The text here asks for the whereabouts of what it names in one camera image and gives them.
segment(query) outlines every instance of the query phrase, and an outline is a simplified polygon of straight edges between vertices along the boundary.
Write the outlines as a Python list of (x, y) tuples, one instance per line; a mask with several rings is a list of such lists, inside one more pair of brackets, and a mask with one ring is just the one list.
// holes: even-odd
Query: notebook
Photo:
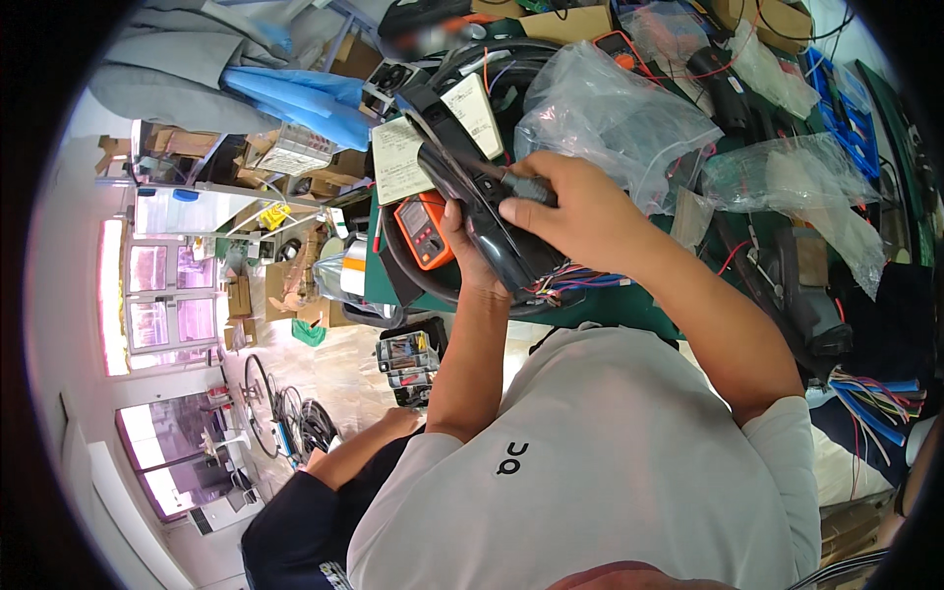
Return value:
[[(472, 73), (442, 96), (443, 102), (489, 160), (505, 151), (481, 76)], [(388, 205), (435, 187), (416, 163), (423, 141), (405, 117), (371, 129), (377, 197)]]

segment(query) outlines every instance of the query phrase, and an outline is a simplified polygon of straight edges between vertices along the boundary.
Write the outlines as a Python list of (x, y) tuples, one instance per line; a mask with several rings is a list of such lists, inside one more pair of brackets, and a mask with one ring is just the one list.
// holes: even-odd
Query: clear plastic bag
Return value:
[(781, 69), (780, 61), (758, 41), (750, 23), (738, 24), (728, 46), (737, 55), (731, 67), (752, 90), (801, 119), (810, 116), (810, 110), (819, 102), (819, 93), (805, 79)]
[(646, 61), (663, 57), (684, 69), (692, 54), (708, 46), (691, 12), (676, 2), (653, 2), (620, 15), (619, 22)]
[(885, 268), (885, 251), (882, 237), (868, 221), (848, 207), (781, 212), (816, 228), (849, 266), (855, 282), (875, 300)]
[(878, 193), (830, 133), (755, 143), (710, 158), (701, 193), (735, 213), (865, 205)]
[(349, 303), (363, 312), (372, 312), (386, 317), (382, 305), (368, 303), (359, 295), (348, 293), (341, 288), (341, 269), (344, 267), (346, 254), (345, 251), (326, 256), (314, 264), (314, 280), (318, 283), (318, 293), (328, 299)]
[(882, 238), (849, 207), (878, 193), (829, 133), (755, 143), (709, 159), (701, 191), (715, 209), (778, 211), (809, 222), (872, 299), (885, 265)]
[(540, 149), (586, 158), (646, 214), (673, 212), (666, 168), (723, 135), (691, 103), (623, 70), (586, 41), (548, 61), (524, 106), (514, 129), (519, 160)]
[(669, 235), (683, 248), (695, 254), (695, 247), (704, 239), (714, 212), (715, 208), (700, 194), (680, 188), (675, 204), (675, 219), (672, 220)]

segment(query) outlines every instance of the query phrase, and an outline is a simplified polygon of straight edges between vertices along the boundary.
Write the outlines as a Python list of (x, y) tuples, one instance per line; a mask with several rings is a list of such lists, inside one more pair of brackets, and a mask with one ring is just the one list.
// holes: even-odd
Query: orange multimeter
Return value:
[(652, 76), (652, 72), (635, 52), (630, 38), (623, 31), (610, 31), (593, 40), (603, 53), (613, 58), (616, 65), (624, 70), (641, 70), (643, 76)]
[(456, 258), (439, 229), (445, 211), (446, 200), (436, 191), (409, 198), (394, 211), (396, 223), (423, 270), (438, 268)]

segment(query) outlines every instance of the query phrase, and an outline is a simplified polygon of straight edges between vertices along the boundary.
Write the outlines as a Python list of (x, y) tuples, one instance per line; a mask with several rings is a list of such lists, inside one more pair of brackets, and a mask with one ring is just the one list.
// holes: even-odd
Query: door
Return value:
[(126, 242), (125, 325), (130, 353), (216, 343), (215, 259), (195, 261), (177, 240)]

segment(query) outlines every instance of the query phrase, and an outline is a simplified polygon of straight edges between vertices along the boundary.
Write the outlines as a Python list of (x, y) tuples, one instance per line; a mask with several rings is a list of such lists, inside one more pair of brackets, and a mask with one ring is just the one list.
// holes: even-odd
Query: workbench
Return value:
[[(660, 76), (655, 64), (649, 65), (653, 73)], [(671, 80), (666, 81), (666, 88), (683, 98), (691, 100), (685, 95)], [(760, 98), (759, 106), (767, 109), (768, 114), (772, 114), (775, 107), (763, 98)], [(820, 132), (825, 127), (816, 109), (813, 109), (810, 117), (806, 120), (807, 125), (797, 125), (799, 133)], [(723, 137), (717, 144), (717, 152), (724, 153), (743, 147), (744, 142), (739, 138)], [(749, 238), (748, 216), (736, 213), (724, 213), (731, 223), (735, 235), (741, 240)], [(371, 213), (369, 236), (375, 235), (377, 222), (379, 219), (379, 206), (376, 190), (371, 196)], [(672, 227), (673, 217), (666, 215), (653, 215), (649, 219), (653, 225), (669, 232)], [(776, 212), (755, 213), (751, 220), (757, 234), (757, 239), (761, 247), (770, 246), (773, 231), (777, 228), (785, 228), (790, 225), (790, 221)], [(386, 241), (381, 238), (380, 249), (386, 247)], [(702, 243), (700, 257), (714, 270), (719, 270), (720, 265), (728, 257), (728, 252), (717, 237), (717, 234), (711, 229), (705, 235)], [(455, 262), (433, 271), (434, 275), (443, 282), (450, 284), (459, 284), (459, 272)], [(389, 303), (398, 305), (393, 287), (387, 278), (383, 266), (380, 263), (379, 255), (374, 254), (368, 248), (366, 260), (366, 278), (364, 281), (364, 298), (372, 303)], [(722, 273), (722, 278), (728, 280), (735, 287), (740, 288), (740, 278), (732, 269)], [(666, 314), (655, 304), (652, 296), (638, 284), (619, 287), (604, 287), (598, 289), (587, 289), (586, 298), (583, 302), (569, 307), (567, 309), (550, 310), (548, 312), (538, 313), (527, 317), (516, 318), (524, 322), (533, 322), (536, 324), (547, 324), (551, 326), (561, 326), (565, 328), (575, 328), (581, 322), (593, 321), (603, 325), (621, 325), (628, 328), (647, 329), (655, 332), (661, 338), (666, 339), (684, 339), (684, 335), (679, 332)], [(411, 308), (437, 311), (437, 312), (455, 312), (455, 308), (448, 305), (430, 294), (423, 294), (414, 303)]]

